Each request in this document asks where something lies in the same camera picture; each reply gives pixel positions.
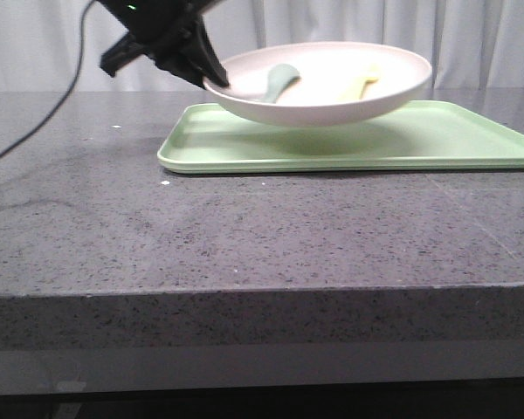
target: green spoon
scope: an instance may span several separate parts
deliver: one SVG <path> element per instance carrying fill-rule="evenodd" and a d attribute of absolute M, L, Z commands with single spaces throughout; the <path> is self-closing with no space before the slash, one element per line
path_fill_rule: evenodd
<path fill-rule="evenodd" d="M 299 70 L 289 64 L 278 64 L 268 73 L 268 87 L 264 97 L 265 103 L 276 103 L 279 96 L 295 81 L 300 79 Z"/>

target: gray speckled counter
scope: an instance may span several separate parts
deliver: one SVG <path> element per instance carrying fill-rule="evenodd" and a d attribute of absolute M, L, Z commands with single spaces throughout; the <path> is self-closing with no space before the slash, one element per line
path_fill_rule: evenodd
<path fill-rule="evenodd" d="M 524 133 L 524 89 L 429 93 Z M 0 149 L 52 105 L 0 93 Z M 0 350 L 524 337 L 524 170 L 186 176 L 201 93 L 78 93 L 0 162 Z"/>

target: plastic tray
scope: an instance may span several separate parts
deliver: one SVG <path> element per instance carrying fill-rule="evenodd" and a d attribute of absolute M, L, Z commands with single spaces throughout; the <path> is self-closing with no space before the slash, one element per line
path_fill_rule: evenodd
<path fill-rule="evenodd" d="M 188 107 L 157 153 L 178 173 L 524 168 L 524 135 L 434 100 L 334 127 L 275 127 Z"/>

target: tray rim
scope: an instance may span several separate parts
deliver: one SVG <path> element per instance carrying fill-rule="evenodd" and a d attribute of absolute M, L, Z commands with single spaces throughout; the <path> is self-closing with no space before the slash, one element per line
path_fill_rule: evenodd
<path fill-rule="evenodd" d="M 484 122 L 490 125 L 491 129 L 495 129 L 501 134 L 511 134 L 513 141 L 516 145 L 524 148 L 524 134 L 510 127 L 506 127 L 499 122 L 490 120 L 486 116 L 479 113 L 475 113 L 463 106 L 454 104 L 452 102 L 443 100 L 412 100 L 406 105 L 398 108 L 392 113 L 404 110 L 408 107 L 420 107 L 434 106 L 434 109 L 448 108 L 451 112 L 455 112 L 458 116 L 461 116 L 472 123 Z M 230 117 L 241 119 L 240 117 L 229 113 L 218 103 L 201 103 L 191 106 L 187 106 L 176 124 L 171 129 L 169 135 L 157 151 L 158 161 L 166 169 L 181 173 L 181 174 L 226 174 L 226 173 L 284 173 L 284 172 L 310 172 L 310 171 L 357 171 L 357 170 L 462 170 L 462 169 L 524 169 L 524 157 L 513 157 L 512 159 L 506 158 L 489 158 L 486 163 L 486 158 L 478 157 L 458 157 L 451 158 L 447 161 L 446 157 L 443 156 L 412 156 L 412 157 L 384 157 L 379 159 L 367 159 L 367 160 L 347 160 L 344 158 L 327 158 L 325 161 L 319 161 L 315 159 L 245 159 L 245 160 L 227 160 L 218 161 L 217 167 L 206 168 L 206 163 L 202 161 L 182 161 L 170 159 L 164 155 L 166 148 L 170 146 L 171 140 L 178 134 L 182 129 L 183 124 L 195 113 L 198 112 L 223 112 L 228 113 Z M 259 124 L 259 122 L 247 121 L 252 124 Z M 346 124 L 347 126 L 356 125 L 356 123 Z M 294 128 L 294 127 L 283 127 L 288 130 L 307 130 L 307 129 L 322 129 L 325 127 L 315 128 Z M 330 163 L 346 163 L 345 165 L 334 165 Z"/>

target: white curtain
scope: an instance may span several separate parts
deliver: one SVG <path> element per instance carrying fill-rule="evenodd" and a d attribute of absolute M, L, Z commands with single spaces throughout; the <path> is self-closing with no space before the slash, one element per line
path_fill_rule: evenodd
<path fill-rule="evenodd" d="M 0 91 L 62 91 L 87 0 L 0 0 Z M 264 46 L 348 40 L 399 46 L 433 64 L 431 85 L 524 86 L 524 0 L 225 0 L 206 14 L 221 59 Z M 140 58 L 111 79 L 100 55 L 125 32 L 95 4 L 80 91 L 195 89 Z"/>

